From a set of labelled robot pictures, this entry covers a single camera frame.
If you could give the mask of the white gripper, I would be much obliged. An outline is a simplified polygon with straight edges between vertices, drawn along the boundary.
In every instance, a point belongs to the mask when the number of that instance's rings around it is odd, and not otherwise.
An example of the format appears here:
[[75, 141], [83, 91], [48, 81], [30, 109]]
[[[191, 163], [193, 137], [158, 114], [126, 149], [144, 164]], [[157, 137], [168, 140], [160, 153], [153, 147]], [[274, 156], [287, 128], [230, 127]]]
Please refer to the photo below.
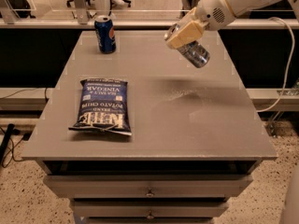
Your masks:
[[170, 49], [179, 49], [201, 38], [205, 29], [220, 30], [235, 20], [235, 13], [228, 0], [200, 0], [184, 19], [187, 23], [172, 25], [164, 35]]

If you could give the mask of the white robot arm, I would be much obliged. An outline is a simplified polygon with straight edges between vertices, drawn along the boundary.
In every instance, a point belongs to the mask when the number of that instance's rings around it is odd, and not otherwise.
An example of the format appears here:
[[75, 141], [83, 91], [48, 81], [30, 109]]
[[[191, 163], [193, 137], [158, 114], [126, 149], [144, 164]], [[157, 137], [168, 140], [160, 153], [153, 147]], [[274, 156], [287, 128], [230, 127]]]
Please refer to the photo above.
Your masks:
[[[164, 36], [170, 49], [179, 49], [201, 38], [205, 30], [218, 31], [237, 17], [255, 8], [267, 7], [281, 0], [199, 0]], [[287, 0], [299, 20], [299, 0]]]

